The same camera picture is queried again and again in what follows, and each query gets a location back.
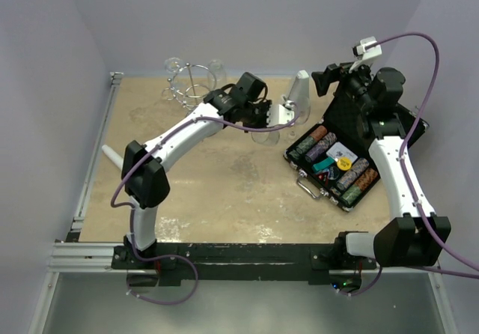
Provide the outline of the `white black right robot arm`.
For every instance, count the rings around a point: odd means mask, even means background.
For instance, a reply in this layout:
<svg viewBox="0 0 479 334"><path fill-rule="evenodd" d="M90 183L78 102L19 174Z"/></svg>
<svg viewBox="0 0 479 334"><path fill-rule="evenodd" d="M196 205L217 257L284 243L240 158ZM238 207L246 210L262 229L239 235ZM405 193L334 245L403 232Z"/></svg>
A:
<svg viewBox="0 0 479 334"><path fill-rule="evenodd" d="M429 267L442 251L451 224L437 216L415 176L408 142L414 129L407 130L398 114L404 75L392 68L372 75L369 66L330 64L313 72L318 96L326 95L336 83L337 98L346 97L358 109L358 135L385 185L391 221L377 234L347 232L344 244L333 253L335 263L351 268L360 257L375 260L382 267Z"/></svg>

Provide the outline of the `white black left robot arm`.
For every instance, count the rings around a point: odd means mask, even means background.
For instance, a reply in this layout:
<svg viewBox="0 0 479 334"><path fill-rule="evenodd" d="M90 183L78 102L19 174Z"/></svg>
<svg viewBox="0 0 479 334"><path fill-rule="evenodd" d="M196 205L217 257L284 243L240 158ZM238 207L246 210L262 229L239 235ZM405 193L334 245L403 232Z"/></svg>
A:
<svg viewBox="0 0 479 334"><path fill-rule="evenodd" d="M250 72L206 94L196 108L178 124L144 144L130 142L124 152L119 190L125 191L130 208L129 260L138 268L155 259L154 226L159 205L171 187L167 173L174 164L204 139L226 127L244 132L270 131L267 84Z"/></svg>

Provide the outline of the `ribbed clear glass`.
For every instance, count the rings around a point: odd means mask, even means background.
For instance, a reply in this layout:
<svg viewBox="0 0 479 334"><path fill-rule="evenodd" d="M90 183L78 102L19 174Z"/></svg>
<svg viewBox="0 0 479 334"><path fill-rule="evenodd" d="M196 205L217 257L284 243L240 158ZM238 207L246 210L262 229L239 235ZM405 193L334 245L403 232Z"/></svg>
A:
<svg viewBox="0 0 479 334"><path fill-rule="evenodd" d="M264 146L275 146L278 144L281 134L279 131L272 132L253 132L251 138L253 142Z"/></svg>

